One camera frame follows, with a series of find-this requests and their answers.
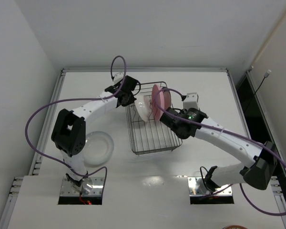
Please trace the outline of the clear glass plate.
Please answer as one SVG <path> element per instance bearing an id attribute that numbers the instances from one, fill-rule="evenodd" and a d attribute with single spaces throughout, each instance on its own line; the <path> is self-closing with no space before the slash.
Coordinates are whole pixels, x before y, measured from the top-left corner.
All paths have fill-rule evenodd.
<path id="1" fill-rule="evenodd" d="M 144 122 L 149 121 L 149 116 L 151 114 L 150 100 L 146 95 L 138 94 L 136 100 L 134 101 L 135 107 L 137 109 L 138 115 Z"/>
<path id="2" fill-rule="evenodd" d="M 114 141 L 103 131 L 94 131 L 86 136 L 83 148 L 84 162 L 91 167 L 105 164 L 112 156 Z"/>

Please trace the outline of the wire dish rack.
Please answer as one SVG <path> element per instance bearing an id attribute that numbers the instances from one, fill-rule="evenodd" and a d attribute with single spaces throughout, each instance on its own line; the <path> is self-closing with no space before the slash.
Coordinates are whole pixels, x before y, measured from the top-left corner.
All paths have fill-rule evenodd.
<path id="1" fill-rule="evenodd" d="M 182 139 L 178 138 L 167 126 L 154 119 L 152 108 L 152 88 L 154 84 L 159 85 L 161 88 L 167 87 L 166 82 L 158 81 L 142 83 L 135 89 L 141 95 L 146 96 L 149 102 L 150 112 L 147 121 L 140 117 L 134 103 L 126 107 L 130 146 L 132 152 L 138 156 L 173 151 L 183 143 Z"/>

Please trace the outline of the pink plastic plate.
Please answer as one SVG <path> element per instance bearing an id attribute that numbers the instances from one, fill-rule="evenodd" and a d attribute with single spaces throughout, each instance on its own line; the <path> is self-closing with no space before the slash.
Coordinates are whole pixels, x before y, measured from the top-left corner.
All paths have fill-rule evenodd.
<path id="1" fill-rule="evenodd" d="M 164 96 L 163 91 L 159 92 L 161 89 L 162 88 L 158 84 L 153 85 L 151 102 L 152 113 L 155 121 L 159 121 L 161 116 L 163 115 L 163 111 L 161 110 L 161 108 L 164 109 Z"/>

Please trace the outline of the blue rimmed white plate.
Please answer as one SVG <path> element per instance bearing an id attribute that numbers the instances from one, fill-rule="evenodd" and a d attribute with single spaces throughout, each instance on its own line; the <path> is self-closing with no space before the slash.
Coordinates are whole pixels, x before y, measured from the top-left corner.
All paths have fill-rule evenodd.
<path id="1" fill-rule="evenodd" d="M 164 96 L 164 109 L 167 110 L 171 106 L 171 104 L 172 104 L 170 91 L 164 90 L 163 91 L 163 96 Z"/>

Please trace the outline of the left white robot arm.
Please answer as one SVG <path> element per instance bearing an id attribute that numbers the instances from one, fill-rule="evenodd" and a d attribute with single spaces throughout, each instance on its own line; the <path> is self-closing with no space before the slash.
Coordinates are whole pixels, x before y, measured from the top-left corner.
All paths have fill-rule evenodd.
<path id="1" fill-rule="evenodd" d="M 104 89 L 96 100 L 73 110 L 59 111 L 51 140 L 60 150 L 63 162 L 70 167 L 67 180 L 79 191 L 91 183 L 81 152 L 86 143 L 86 127 L 106 112 L 132 104 L 136 100 L 133 91 L 139 84 L 138 80 L 127 75 L 115 80 L 114 85 Z"/>

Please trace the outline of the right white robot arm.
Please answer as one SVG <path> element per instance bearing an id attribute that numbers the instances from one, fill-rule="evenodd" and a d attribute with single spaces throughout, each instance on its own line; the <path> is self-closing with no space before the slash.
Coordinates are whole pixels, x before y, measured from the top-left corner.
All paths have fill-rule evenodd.
<path id="1" fill-rule="evenodd" d="M 246 183 L 258 190 L 265 190 L 277 165 L 277 159 L 267 152 L 275 144 L 252 143 L 250 139 L 231 133 L 221 127 L 198 107 L 186 107 L 177 112 L 173 108 L 164 109 L 158 102 L 155 105 L 162 111 L 160 121 L 173 131 L 178 138 L 190 137 L 206 141 L 239 160 L 239 164 L 213 166 L 202 177 L 204 188 L 210 192 L 227 184 Z"/>

